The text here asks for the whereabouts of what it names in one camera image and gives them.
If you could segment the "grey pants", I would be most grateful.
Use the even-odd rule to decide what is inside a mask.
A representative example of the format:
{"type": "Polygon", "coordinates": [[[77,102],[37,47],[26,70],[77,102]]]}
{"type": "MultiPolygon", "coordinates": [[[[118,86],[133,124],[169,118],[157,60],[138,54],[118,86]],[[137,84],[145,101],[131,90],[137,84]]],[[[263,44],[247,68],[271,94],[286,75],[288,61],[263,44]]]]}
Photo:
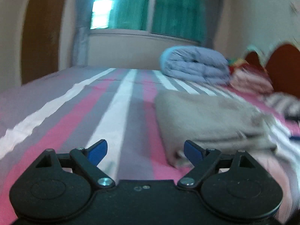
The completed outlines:
{"type": "Polygon", "coordinates": [[[253,152],[277,148],[269,138],[274,116],[248,102],[164,90],[155,97],[154,106],[165,155],[173,167],[187,164],[183,154],[186,140],[225,154],[239,149],[253,152]]]}

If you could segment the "striped pink grey bedsheet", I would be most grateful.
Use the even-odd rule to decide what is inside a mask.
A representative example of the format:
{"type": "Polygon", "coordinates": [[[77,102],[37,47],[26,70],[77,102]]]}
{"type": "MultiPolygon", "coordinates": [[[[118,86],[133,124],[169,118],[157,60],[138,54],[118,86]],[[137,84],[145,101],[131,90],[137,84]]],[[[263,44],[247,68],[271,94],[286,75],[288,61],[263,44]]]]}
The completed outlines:
{"type": "Polygon", "coordinates": [[[9,191],[45,150],[68,153],[100,139],[100,168],[114,180],[178,181],[187,168],[167,163],[154,99],[162,90],[221,95],[273,113],[255,96],[232,88],[184,82],[156,70],[72,67],[1,94],[1,224],[17,217],[9,191]]]}

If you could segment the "folded pink blanket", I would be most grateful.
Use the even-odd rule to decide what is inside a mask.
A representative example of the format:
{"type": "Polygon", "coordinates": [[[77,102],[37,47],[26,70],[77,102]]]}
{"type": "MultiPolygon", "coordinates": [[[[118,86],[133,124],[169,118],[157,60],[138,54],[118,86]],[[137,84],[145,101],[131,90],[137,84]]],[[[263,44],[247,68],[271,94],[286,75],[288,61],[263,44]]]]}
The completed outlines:
{"type": "Polygon", "coordinates": [[[263,95],[274,91],[269,74],[262,66],[249,64],[239,58],[229,64],[229,70],[229,85],[238,92],[263,95]]]}

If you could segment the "folded blue-grey quilt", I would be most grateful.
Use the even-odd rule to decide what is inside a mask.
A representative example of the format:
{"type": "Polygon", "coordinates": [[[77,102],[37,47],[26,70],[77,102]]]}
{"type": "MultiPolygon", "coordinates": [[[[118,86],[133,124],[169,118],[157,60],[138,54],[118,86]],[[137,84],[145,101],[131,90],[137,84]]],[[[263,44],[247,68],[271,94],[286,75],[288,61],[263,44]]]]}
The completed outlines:
{"type": "Polygon", "coordinates": [[[169,77],[197,83],[227,85],[227,59],[218,51],[198,46],[174,46],[160,57],[160,70],[169,77]]]}

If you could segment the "striped pillow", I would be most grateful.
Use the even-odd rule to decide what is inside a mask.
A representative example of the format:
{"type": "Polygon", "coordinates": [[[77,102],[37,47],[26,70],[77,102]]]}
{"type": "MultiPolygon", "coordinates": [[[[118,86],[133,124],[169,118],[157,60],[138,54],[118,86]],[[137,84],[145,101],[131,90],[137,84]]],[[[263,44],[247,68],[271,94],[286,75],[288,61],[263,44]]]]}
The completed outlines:
{"type": "Polygon", "coordinates": [[[275,92],[263,95],[259,99],[266,106],[273,108],[277,113],[283,115],[285,119],[299,118],[299,98],[293,95],[275,92]]]}

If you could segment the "dark red headboard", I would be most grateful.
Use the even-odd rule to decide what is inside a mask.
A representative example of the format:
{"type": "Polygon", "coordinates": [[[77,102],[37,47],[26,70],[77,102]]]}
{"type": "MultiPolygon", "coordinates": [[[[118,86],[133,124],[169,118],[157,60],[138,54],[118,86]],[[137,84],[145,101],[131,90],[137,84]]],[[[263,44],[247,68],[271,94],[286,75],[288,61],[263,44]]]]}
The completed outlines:
{"type": "Polygon", "coordinates": [[[258,50],[250,49],[244,59],[251,65],[268,72],[275,92],[283,92],[299,98],[299,48],[291,43],[276,46],[263,64],[258,50]]]}

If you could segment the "window with green glass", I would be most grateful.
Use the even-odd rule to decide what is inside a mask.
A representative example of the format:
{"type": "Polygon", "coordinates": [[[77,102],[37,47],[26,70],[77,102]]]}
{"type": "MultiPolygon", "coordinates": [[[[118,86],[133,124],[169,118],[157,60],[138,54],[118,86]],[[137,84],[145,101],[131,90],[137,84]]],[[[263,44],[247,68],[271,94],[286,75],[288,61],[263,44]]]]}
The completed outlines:
{"type": "Polygon", "coordinates": [[[200,43],[206,33],[203,0],[94,0],[90,29],[200,43]]]}

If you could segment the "brown wooden door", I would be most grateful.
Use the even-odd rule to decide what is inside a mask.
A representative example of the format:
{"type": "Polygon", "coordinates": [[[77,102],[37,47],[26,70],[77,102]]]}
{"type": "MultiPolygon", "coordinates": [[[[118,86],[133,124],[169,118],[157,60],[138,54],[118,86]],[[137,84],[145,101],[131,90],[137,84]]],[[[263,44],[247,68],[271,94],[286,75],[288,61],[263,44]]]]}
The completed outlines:
{"type": "Polygon", "coordinates": [[[59,38],[65,0],[29,0],[22,34],[21,83],[59,70],[59,38]]]}

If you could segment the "grey curtain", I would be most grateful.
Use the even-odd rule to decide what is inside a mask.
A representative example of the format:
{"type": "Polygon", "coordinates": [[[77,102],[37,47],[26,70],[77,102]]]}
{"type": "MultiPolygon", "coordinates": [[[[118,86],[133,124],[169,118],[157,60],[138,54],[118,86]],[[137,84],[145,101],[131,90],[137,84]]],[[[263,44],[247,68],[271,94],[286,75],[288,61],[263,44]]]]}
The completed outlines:
{"type": "Polygon", "coordinates": [[[86,66],[94,0],[75,1],[75,34],[72,66],[86,66]]]}
{"type": "Polygon", "coordinates": [[[201,2],[205,26],[202,46],[214,49],[214,41],[223,11],[224,0],[201,0],[201,2]]]}

